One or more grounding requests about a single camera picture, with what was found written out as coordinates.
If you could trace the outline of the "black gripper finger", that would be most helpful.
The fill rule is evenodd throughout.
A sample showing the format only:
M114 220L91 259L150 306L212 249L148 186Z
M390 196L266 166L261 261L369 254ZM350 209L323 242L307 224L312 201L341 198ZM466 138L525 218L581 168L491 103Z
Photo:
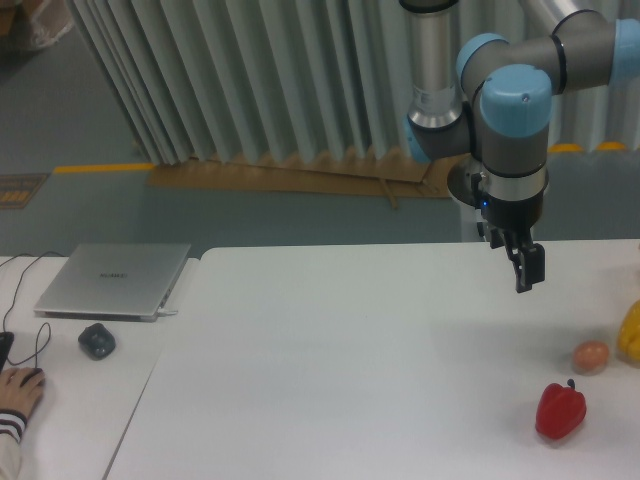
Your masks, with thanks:
M516 291L524 292L523 265L520 258L519 244L513 232L492 227L489 232L489 243L492 249L504 247L509 261L512 263L516 278Z
M530 291L534 284L545 280L545 249L534 243L519 250L519 292Z

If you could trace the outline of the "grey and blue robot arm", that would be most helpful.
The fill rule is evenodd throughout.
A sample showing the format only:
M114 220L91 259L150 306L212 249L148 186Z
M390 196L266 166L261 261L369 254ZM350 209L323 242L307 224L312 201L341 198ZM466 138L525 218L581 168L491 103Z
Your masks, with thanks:
M455 1L405 1L413 98L405 118L413 158L469 155L448 188L479 216L479 233L504 248L516 289L545 278L545 251L531 231L549 182L546 167L552 100L639 74L639 23L608 21L586 1L526 1L543 28L513 43L495 33L456 40Z

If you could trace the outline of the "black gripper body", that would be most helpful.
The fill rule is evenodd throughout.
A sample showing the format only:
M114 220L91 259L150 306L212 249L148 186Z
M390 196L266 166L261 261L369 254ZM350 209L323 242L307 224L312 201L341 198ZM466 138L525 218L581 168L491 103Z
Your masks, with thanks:
M483 218L493 227L529 234L542 215L543 195L537 194L525 200L506 201L484 195L480 201Z

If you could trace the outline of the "striped cream sleeve forearm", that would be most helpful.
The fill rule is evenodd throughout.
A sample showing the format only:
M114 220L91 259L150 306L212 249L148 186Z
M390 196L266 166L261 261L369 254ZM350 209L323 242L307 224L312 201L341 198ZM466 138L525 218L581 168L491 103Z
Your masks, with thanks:
M16 480L22 464L21 441L28 425L26 417L14 410L1 410L1 478Z

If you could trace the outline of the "person's hand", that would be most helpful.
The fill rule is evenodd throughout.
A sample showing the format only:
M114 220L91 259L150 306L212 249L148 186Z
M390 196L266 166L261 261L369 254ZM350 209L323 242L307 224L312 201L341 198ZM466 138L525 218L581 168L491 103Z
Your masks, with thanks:
M1 373L1 409L14 410L29 419L44 394L41 391L22 392L22 378L33 368L9 368Z

